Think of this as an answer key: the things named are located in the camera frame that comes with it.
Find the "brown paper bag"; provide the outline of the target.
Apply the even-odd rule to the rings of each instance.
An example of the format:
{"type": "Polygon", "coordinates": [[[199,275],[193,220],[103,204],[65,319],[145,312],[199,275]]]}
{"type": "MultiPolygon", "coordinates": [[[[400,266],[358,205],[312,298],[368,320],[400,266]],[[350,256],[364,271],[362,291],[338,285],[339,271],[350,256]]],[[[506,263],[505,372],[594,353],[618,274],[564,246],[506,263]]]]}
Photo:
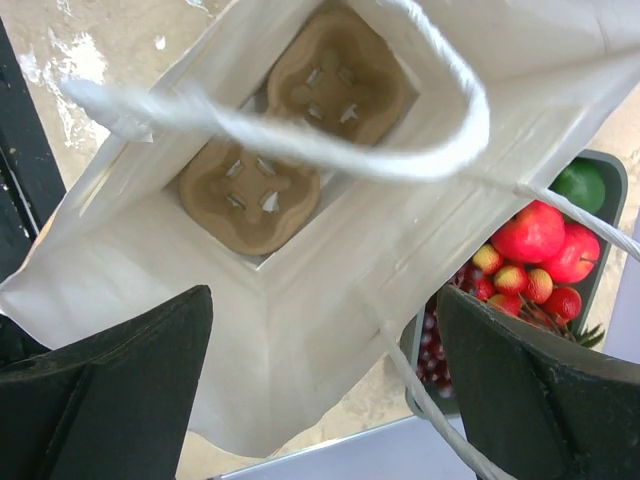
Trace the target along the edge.
{"type": "Polygon", "coordinates": [[[639,81],[635,1],[233,1],[142,88],[74,80],[110,134],[1,309],[62,347],[205,285],[210,336],[189,427],[262,457],[315,424],[391,349],[425,298],[547,193],[639,81]],[[272,144],[266,81],[317,14],[387,43],[411,89],[365,147],[320,133],[321,197],[275,252],[236,253],[186,213],[185,167],[210,141],[272,144]]]}

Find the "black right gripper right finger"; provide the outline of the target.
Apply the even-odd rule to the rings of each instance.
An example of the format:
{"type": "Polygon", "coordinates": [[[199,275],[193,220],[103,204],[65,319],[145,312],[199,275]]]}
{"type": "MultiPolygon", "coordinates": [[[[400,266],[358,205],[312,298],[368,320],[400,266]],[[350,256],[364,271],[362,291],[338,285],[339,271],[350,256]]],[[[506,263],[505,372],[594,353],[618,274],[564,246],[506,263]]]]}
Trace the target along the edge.
{"type": "Polygon", "coordinates": [[[517,479],[636,479],[639,367],[447,286],[440,337],[467,440],[517,479]]]}

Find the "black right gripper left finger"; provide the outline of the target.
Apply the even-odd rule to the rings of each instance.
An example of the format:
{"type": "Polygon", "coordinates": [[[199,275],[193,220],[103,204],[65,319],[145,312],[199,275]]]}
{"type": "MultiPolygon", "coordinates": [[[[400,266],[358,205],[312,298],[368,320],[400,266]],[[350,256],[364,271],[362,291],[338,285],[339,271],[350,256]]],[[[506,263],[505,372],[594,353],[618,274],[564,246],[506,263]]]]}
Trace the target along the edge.
{"type": "Polygon", "coordinates": [[[4,479],[172,479],[213,323],[208,287],[1,363],[4,479]]]}

